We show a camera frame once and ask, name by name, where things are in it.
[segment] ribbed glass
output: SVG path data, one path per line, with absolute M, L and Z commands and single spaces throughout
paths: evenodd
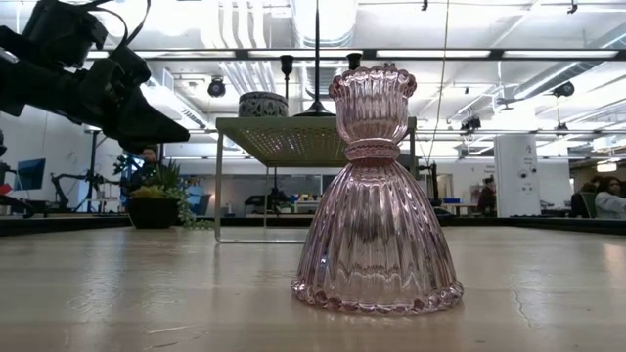
M 394 159 L 415 77 L 360 67 L 330 87 L 350 163 L 331 183 L 302 250 L 295 297 L 342 311 L 419 314 L 457 304 L 448 245 L 415 178 Z

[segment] wire mesh tabletop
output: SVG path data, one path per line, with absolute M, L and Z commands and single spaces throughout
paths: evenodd
M 415 125 L 409 118 L 408 133 Z M 267 167 L 342 167 L 348 161 L 334 117 L 217 118 L 216 126 Z

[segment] person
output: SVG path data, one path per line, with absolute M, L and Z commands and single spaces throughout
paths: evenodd
M 578 192 L 573 194 L 571 196 L 571 211 L 569 212 L 569 217 L 581 217 L 583 219 L 589 219 L 591 217 L 591 214 L 589 213 L 589 209 L 585 204 L 585 200 L 582 194 L 595 194 L 596 191 L 596 186 L 592 182 L 587 182 L 583 185 L 583 187 L 580 188 L 580 190 L 578 190 Z
M 603 177 L 596 195 L 596 212 L 599 219 L 626 219 L 626 198 L 619 196 L 621 182 L 612 176 Z
M 130 182 L 127 188 L 128 193 L 139 190 L 145 185 L 146 180 L 153 175 L 154 170 L 158 166 L 158 146 L 146 146 L 140 158 L 144 160 L 144 165 L 130 176 Z
M 594 185 L 594 187 L 596 187 L 596 190 L 598 189 L 598 186 L 600 185 L 600 181 L 603 179 L 602 176 L 600 175 L 596 175 L 594 176 L 594 178 L 591 179 L 591 184 Z
M 496 213 L 496 183 L 493 177 L 483 180 L 485 187 L 480 192 L 476 210 L 486 216 L 494 216 Z

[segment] scalloped glass rim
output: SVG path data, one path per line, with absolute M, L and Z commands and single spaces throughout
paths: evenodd
M 410 98 L 418 87 L 415 80 L 415 76 L 409 73 L 406 69 L 398 69 L 395 66 L 373 66 L 371 68 L 358 67 L 354 70 L 348 70 L 342 75 L 337 75 L 333 78 L 333 83 L 329 86 L 329 95 L 332 99 L 337 97 L 338 91 L 342 87 L 349 86 L 353 80 L 397 80 L 401 85 L 405 85 L 405 97 Z

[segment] ceiling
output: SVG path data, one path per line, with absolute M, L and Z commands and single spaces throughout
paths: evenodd
M 33 3 L 0 0 L 0 24 L 11 29 L 23 27 Z M 578 11 L 573 15 L 567 13 L 571 7 L 569 0 L 451 0 L 448 12 L 447 1 L 430 0 L 425 12 L 421 11 L 422 4 L 422 1 L 402 0 L 320 0 L 322 38 L 328 45 L 354 50 L 600 49 L 604 37 L 616 28 L 621 33 L 623 27 L 622 35 L 626 35 L 623 0 L 579 0 Z M 153 0 L 144 30 L 131 47 L 134 50 L 307 47 L 314 28 L 313 5 L 311 0 Z M 117 0 L 106 7 L 120 13 L 129 28 L 139 22 L 145 11 L 145 4 L 139 0 Z M 120 33 L 113 17 L 103 15 L 102 20 L 112 34 Z M 111 35 L 109 45 L 114 46 L 118 40 L 119 36 Z M 621 49 L 626 49 L 626 40 Z M 366 61 L 362 65 L 383 63 Z M 323 72 L 331 76 L 347 69 L 347 62 L 322 64 Z M 597 65 L 572 76 L 574 95 L 558 102 L 554 96 L 538 94 L 512 104 L 516 113 L 494 112 L 493 96 L 508 98 L 508 90 L 537 79 L 547 69 L 568 64 L 403 61 L 396 65 L 409 70 L 418 80 L 418 90 L 409 101 L 409 113 L 419 118 L 421 128 L 432 129 L 436 125 L 458 129 L 461 121 L 472 114 L 480 117 L 483 128 L 490 129 L 552 129 L 559 118 L 570 120 L 570 129 L 615 126 L 622 119 L 626 122 L 626 104 L 624 108 L 616 104 L 614 109 L 588 116 L 626 98 L 622 94 L 626 91 L 626 79 L 623 79 L 626 62 Z M 283 94 L 280 62 L 258 65 L 259 71 L 249 63 L 227 67 L 210 61 L 150 62 L 154 76 L 159 77 L 166 69 L 175 79 L 176 93 L 209 119 L 236 115 L 240 94 L 231 79 L 234 71 L 249 74 L 247 89 L 240 87 L 241 92 L 251 90 L 253 85 L 255 90 L 268 86 Z M 290 80 L 290 113 L 298 113 L 311 103 L 305 91 L 311 83 L 311 71 L 307 74 L 304 68 L 311 65 L 296 63 Z M 214 75 L 225 76 L 227 93 L 222 98 L 210 98 L 205 92 Z M 326 105 L 333 108 L 330 101 Z M 489 142 L 491 137 L 483 140 Z M 576 140 L 585 142 L 585 138 L 572 139 L 571 147 L 577 145 L 572 143 Z

